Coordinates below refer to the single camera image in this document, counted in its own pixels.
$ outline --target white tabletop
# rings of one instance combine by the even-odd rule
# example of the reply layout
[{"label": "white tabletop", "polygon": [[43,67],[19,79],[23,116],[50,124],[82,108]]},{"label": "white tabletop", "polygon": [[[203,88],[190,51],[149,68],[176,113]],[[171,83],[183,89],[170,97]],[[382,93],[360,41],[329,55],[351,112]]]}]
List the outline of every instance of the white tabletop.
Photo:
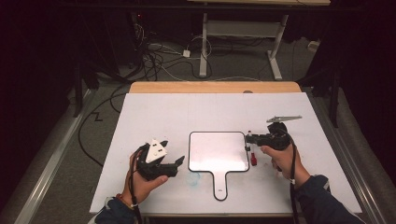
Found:
[{"label": "white tabletop", "polygon": [[286,121],[311,175],[326,175],[332,194],[354,213],[361,208],[347,182],[305,93],[130,93],[108,151],[90,212],[98,212],[106,197],[122,191],[129,156],[156,138],[168,140],[164,163],[186,156],[172,177],[140,204],[145,216],[158,215],[289,215],[289,181],[275,172],[271,159],[255,147],[257,166],[227,174],[228,197],[213,195],[210,173],[188,169],[192,132],[268,133],[273,116],[298,116]]}]

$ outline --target person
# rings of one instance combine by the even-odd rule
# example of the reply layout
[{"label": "person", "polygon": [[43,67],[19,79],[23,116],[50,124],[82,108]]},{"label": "person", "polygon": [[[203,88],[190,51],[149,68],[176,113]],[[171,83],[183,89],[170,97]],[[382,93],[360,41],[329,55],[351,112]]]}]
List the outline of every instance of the person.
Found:
[{"label": "person", "polygon": [[[285,150],[274,150],[268,146],[261,147],[263,153],[272,158],[275,169],[290,179],[293,147],[290,144]],[[134,210],[131,207],[132,195],[129,191],[128,171],[123,192],[116,197],[106,199],[104,208],[89,222],[97,224],[131,223],[134,220]],[[166,175],[147,181],[138,172],[134,172],[134,192],[138,203],[143,202],[150,192],[168,180]],[[296,148],[295,157],[295,198],[300,203],[307,223],[364,223],[353,213],[350,213],[329,191],[326,190],[328,178],[324,175],[311,175],[304,168],[300,154]]]}]

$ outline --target person's left hand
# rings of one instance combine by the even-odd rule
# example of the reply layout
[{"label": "person's left hand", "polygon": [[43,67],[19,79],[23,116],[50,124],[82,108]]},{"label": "person's left hand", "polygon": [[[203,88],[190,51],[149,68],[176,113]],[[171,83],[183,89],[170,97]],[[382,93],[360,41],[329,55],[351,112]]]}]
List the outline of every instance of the person's left hand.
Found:
[{"label": "person's left hand", "polygon": [[[129,158],[129,165],[131,165],[133,157],[134,154]],[[131,176],[131,170],[128,170],[128,173],[125,177],[124,189],[121,194],[122,199],[128,204],[132,204],[132,195],[131,195],[131,191],[129,191],[130,176]],[[167,180],[168,180],[167,175],[161,175],[158,176],[156,179],[147,180],[138,172],[134,172],[134,196],[137,199],[137,203],[142,203],[149,196],[152,190],[158,188]]]}]

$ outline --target blue sleeve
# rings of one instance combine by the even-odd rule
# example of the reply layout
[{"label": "blue sleeve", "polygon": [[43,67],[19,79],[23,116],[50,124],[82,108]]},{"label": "blue sleeve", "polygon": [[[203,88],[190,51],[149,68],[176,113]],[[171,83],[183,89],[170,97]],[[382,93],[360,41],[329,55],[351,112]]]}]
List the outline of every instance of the blue sleeve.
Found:
[{"label": "blue sleeve", "polygon": [[89,224],[131,224],[134,211],[117,198],[107,198],[102,210],[91,219]]},{"label": "blue sleeve", "polygon": [[297,189],[295,196],[303,210],[306,222],[315,224],[364,223],[325,189],[327,185],[326,176],[316,175],[311,176]]}]

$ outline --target hand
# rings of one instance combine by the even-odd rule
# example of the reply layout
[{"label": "hand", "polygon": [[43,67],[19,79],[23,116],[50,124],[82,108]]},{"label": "hand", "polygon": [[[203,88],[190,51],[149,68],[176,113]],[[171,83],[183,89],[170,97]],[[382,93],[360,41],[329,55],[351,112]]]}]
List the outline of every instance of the hand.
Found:
[{"label": "hand", "polygon": [[[268,146],[262,146],[261,150],[263,153],[272,157],[272,164],[274,169],[280,168],[282,170],[282,175],[290,179],[291,165],[293,160],[293,146],[290,144],[286,149],[279,151]],[[301,163],[300,153],[296,148],[296,158],[295,158],[295,172],[294,179],[296,181],[295,188],[299,188],[306,180],[310,177],[310,174],[305,170],[303,164]]]},{"label": "hand", "polygon": [[[134,155],[130,157],[129,165],[132,164],[132,159]],[[125,185],[122,192],[122,199],[128,203],[132,204],[132,195],[131,191],[129,191],[129,177],[131,176],[131,170],[128,170],[128,173],[125,177]],[[158,188],[160,185],[165,183],[168,180],[168,176],[161,175],[156,179],[148,181],[138,172],[134,172],[134,196],[137,199],[137,203],[142,203],[151,193],[152,190]]]}]

